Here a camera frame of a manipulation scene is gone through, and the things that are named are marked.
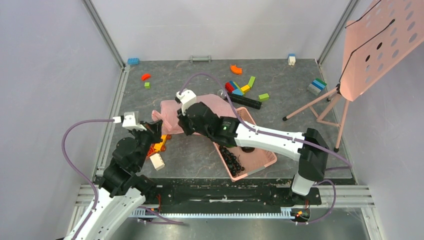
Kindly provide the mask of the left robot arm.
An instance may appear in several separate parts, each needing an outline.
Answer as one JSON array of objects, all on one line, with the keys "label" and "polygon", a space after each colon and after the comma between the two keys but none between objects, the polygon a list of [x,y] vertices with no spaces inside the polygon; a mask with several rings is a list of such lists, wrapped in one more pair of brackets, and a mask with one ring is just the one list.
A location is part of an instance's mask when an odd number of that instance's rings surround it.
[{"label": "left robot arm", "polygon": [[162,140],[162,123],[140,121],[130,126],[131,136],[118,141],[98,185],[88,181],[93,200],[66,240],[108,240],[138,206],[156,200],[156,184],[137,174],[151,145]]}]

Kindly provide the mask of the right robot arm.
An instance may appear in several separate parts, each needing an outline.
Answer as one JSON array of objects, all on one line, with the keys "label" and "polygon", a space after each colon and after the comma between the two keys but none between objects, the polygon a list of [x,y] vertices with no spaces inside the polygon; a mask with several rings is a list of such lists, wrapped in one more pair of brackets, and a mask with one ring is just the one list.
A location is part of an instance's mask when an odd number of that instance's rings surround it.
[{"label": "right robot arm", "polygon": [[315,183],[323,181],[328,147],[319,132],[284,132],[260,127],[241,118],[218,116],[203,102],[177,110],[178,125],[188,136],[198,133],[223,147],[255,148],[286,156],[298,162],[289,189],[289,199],[302,204]]}]

